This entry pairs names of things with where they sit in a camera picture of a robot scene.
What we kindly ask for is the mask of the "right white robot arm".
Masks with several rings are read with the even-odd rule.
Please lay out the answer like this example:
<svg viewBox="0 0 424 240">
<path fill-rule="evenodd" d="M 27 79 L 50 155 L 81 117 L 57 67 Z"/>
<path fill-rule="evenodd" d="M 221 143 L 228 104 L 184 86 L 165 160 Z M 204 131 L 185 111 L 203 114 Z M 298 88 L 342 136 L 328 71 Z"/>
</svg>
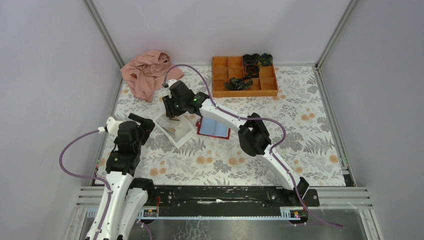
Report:
<svg viewBox="0 0 424 240">
<path fill-rule="evenodd" d="M 277 145 L 272 143 L 264 124 L 268 118 L 256 113 L 242 114 L 217 104 L 208 94 L 194 93 L 180 80 L 171 79 L 162 85 L 168 89 L 168 94 L 162 98 L 167 117 L 189 113 L 226 125 L 237 133 L 241 150 L 266 164 L 278 178 L 279 184 L 287 190 L 286 198 L 291 205 L 299 206 L 307 199 L 310 185 L 277 152 Z"/>
</svg>

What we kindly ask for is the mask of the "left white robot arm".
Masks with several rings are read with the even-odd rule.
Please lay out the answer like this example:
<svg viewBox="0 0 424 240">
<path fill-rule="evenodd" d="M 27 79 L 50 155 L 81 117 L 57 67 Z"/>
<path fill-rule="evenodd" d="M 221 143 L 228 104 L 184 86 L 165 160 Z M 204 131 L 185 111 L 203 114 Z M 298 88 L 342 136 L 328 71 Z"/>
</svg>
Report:
<svg viewBox="0 0 424 240">
<path fill-rule="evenodd" d="M 131 113 L 128 121 L 109 117 L 106 131 L 115 137 L 106 161 L 104 191 L 87 240 L 126 240 L 142 206 L 155 200 L 151 179 L 135 178 L 141 147 L 155 127 L 152 119 Z"/>
</svg>

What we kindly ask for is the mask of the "white plastic card box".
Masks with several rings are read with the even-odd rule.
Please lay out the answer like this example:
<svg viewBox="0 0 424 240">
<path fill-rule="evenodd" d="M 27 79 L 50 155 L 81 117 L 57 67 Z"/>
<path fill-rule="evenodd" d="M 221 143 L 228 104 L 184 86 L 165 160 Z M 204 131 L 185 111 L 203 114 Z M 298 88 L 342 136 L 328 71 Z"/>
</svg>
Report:
<svg viewBox="0 0 424 240">
<path fill-rule="evenodd" d="M 164 113 L 161 113 L 153 121 L 177 149 L 180 149 L 196 134 L 193 124 L 184 115 L 168 118 Z M 164 127 L 176 128 L 176 134 L 169 133 Z"/>
</svg>

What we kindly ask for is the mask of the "red card holder wallet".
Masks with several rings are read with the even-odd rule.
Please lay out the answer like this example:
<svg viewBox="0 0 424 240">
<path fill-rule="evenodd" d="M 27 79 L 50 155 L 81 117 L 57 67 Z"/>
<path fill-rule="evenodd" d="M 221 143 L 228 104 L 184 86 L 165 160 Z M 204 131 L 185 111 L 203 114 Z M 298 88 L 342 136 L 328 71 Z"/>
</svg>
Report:
<svg viewBox="0 0 424 240">
<path fill-rule="evenodd" d="M 197 134 L 212 138 L 228 140 L 230 138 L 231 129 L 212 118 L 201 117 L 196 122 Z"/>
</svg>

